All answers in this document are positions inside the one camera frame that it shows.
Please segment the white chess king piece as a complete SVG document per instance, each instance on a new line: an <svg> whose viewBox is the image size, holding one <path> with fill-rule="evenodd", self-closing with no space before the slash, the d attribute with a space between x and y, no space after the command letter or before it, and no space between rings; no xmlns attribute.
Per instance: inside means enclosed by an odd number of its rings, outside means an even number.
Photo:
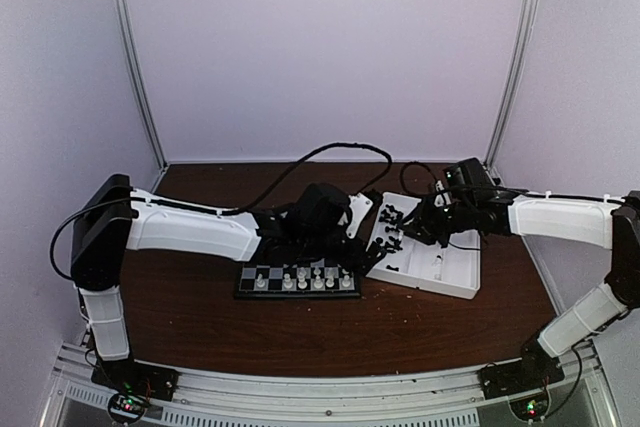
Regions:
<svg viewBox="0 0 640 427"><path fill-rule="evenodd" d="M301 268L297 272L297 289L304 291L307 288L306 270Z"/></svg>

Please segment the white chess queen piece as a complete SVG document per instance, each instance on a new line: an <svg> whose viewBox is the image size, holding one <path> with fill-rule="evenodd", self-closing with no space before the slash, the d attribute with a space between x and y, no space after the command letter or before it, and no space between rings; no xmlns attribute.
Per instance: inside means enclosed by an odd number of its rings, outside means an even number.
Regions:
<svg viewBox="0 0 640 427"><path fill-rule="evenodd" d="M264 290L266 286L266 281L262 274L259 274L255 280L255 288L257 290Z"/></svg>

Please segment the black white chessboard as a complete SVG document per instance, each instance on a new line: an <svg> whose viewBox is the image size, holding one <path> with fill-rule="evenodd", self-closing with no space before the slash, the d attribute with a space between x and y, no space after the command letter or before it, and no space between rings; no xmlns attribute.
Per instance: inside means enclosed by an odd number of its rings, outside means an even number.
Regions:
<svg viewBox="0 0 640 427"><path fill-rule="evenodd" d="M314 268L321 269L320 276L314 276ZM307 288L304 291L297 289L297 272L299 269L306 270ZM328 271L333 270L335 274L335 286L333 289L326 288L326 280ZM358 299L361 297L361 287L359 278L349 270L351 287L344 289L342 287L342 268L336 262L330 260L317 260L311 263L291 264L281 266L269 266L259 264L243 264L238 274L237 282L234 290L234 298L239 300L288 300L288 299ZM262 274L266 286L264 290L255 288L255 280L259 274ZM285 291L282 287L283 276L289 274L293 282L293 288ZM314 288L314 280L320 277L323 280L323 288L316 290Z"/></svg>

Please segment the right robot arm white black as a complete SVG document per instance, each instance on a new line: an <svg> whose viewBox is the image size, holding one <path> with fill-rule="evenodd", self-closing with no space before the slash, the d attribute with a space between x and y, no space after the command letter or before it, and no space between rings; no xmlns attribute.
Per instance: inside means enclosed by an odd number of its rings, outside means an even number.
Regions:
<svg viewBox="0 0 640 427"><path fill-rule="evenodd" d="M521 348L512 377L519 387L535 387L557 358L639 306L639 198L537 193L505 187L449 187L423 196L403 217L404 233L427 245L446 247L453 235L545 239L573 244L608 260L602 280L542 327Z"/></svg>

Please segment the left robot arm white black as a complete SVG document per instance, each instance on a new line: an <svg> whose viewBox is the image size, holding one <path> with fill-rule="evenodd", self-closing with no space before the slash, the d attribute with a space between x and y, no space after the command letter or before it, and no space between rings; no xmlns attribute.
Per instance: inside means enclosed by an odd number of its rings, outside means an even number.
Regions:
<svg viewBox="0 0 640 427"><path fill-rule="evenodd" d="M230 209L160 197L132 187L124 174L112 175L62 223L73 228L70 270L63 277L85 307L99 368L123 391L144 380L120 293L126 251L197 253L268 266L331 260L364 275L385 254L358 236L375 202L372 192L349 195L314 183L292 203Z"/></svg>

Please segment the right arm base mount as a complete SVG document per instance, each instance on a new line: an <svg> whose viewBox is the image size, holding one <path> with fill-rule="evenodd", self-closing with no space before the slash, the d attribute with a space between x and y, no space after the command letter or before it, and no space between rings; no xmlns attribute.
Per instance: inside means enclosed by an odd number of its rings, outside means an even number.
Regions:
<svg viewBox="0 0 640 427"><path fill-rule="evenodd" d="M485 399L511 396L560 382L565 374L558 357L546 353L537 339L523 344L518 360L487 364L478 371Z"/></svg>

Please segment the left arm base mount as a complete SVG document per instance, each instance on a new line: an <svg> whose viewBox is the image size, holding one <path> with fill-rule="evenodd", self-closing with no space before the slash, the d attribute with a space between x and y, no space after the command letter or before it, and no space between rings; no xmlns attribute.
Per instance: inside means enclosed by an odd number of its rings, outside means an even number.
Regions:
<svg viewBox="0 0 640 427"><path fill-rule="evenodd" d="M143 400L172 401L179 373L172 368L145 364L129 355L124 360L104 360L93 348L96 363L91 380L121 394Z"/></svg>

